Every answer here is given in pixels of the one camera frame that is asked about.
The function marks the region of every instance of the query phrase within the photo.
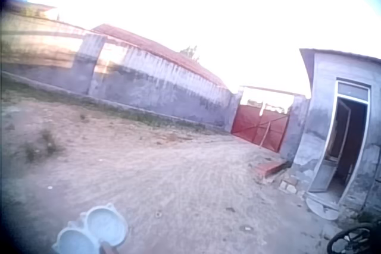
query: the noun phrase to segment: small concrete shed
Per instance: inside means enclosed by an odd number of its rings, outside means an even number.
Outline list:
[[[294,115],[291,176],[307,200],[338,216],[381,213],[381,59],[300,51],[311,99]]]

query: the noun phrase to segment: corrugated roof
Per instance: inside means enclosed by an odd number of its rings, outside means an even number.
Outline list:
[[[168,61],[171,61],[174,64],[179,65],[180,67],[183,67],[218,86],[227,88],[222,79],[220,79],[211,71],[198,64],[196,61],[178,52],[175,52],[153,40],[149,40],[147,38],[128,32],[121,28],[111,26],[109,24],[99,25],[98,27],[95,27],[92,30],[98,33],[103,33],[124,40],[127,43],[132,44],[133,46],[137,46],[138,48],[144,51],[150,52],[161,58],[165,58]]]

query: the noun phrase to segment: open door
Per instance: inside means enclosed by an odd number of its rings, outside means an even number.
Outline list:
[[[327,191],[343,153],[349,121],[351,119],[351,109],[343,100],[338,99],[334,116],[335,121],[330,133],[326,153],[310,187],[310,192]]]

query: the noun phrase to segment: dirt road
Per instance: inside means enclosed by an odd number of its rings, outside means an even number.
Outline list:
[[[304,203],[252,179],[249,165],[277,154],[34,94],[2,95],[2,219],[25,253],[48,253],[69,220],[108,202],[130,225],[120,253],[322,253]],[[46,130],[55,149],[41,155]]]

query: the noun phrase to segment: red metal gate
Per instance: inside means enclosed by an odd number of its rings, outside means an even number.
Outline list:
[[[278,152],[288,124],[288,114],[240,105],[234,119],[232,134],[266,149]]]

